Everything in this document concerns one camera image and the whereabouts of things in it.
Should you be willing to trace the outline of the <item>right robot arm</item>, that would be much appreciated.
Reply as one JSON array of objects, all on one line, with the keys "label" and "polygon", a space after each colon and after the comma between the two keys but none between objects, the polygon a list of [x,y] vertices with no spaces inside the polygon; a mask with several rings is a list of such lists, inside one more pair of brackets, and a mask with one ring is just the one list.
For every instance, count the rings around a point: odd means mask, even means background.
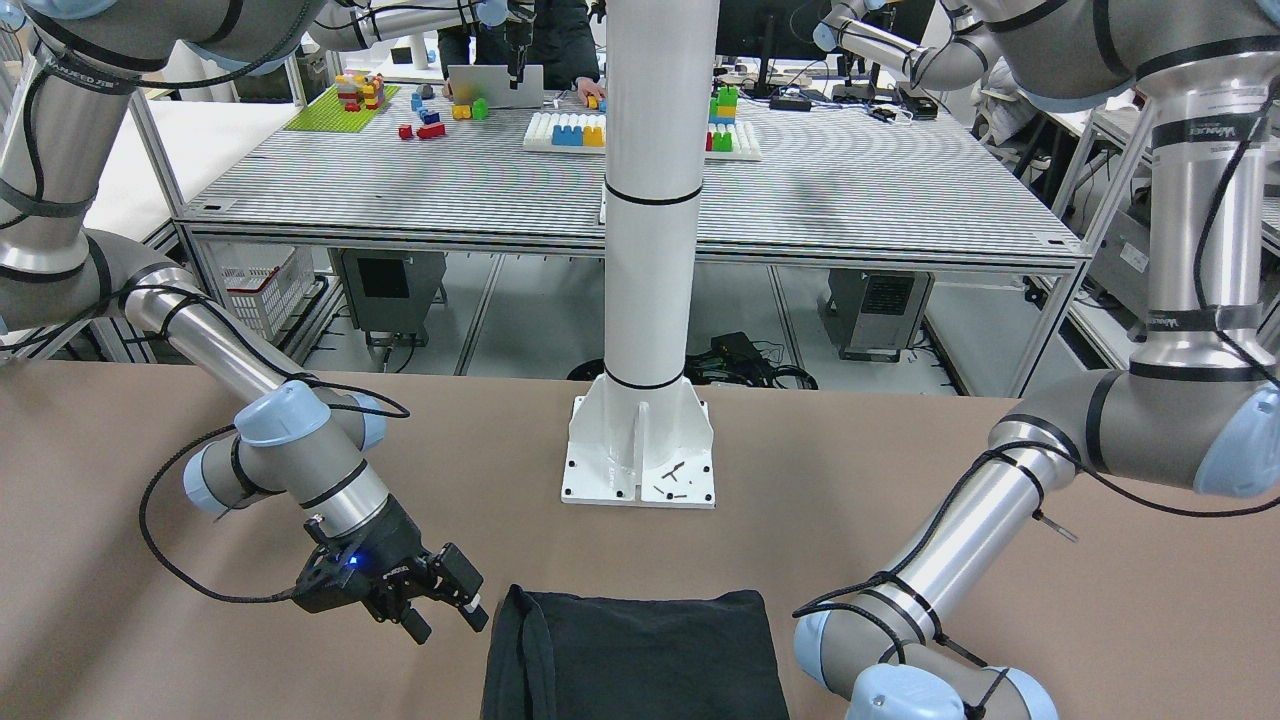
[{"label": "right robot arm", "polygon": [[419,643],[425,597],[485,628],[483,577],[419,528],[365,457],[388,418],[378,393],[317,379],[202,293],[165,254],[83,220],[133,92],[178,44],[232,76],[292,54],[324,1],[20,1],[35,36],[3,145],[3,332],[118,316],[166,341],[244,401],[192,457],[189,500],[210,512],[288,495],[316,547],[292,589],[307,612],[361,603]]}]

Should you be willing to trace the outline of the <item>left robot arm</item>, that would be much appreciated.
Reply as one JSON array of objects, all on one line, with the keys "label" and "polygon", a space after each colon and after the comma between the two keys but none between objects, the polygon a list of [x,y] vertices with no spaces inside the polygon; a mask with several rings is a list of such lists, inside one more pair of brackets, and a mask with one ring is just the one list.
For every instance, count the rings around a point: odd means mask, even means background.
[{"label": "left robot arm", "polygon": [[948,1],[925,49],[836,1],[815,28],[927,88],[1005,60],[1039,108],[1076,111],[1137,88],[1152,151],[1146,342],[1117,372],[1027,396],[989,433],[909,546],[868,580],[801,606],[794,652],[850,719],[1053,719],[1028,674],[950,644],[942,619],[1048,492],[1085,473],[1249,498],[1277,482],[1275,357],[1257,340],[1260,211],[1277,96],[1275,1]]}]

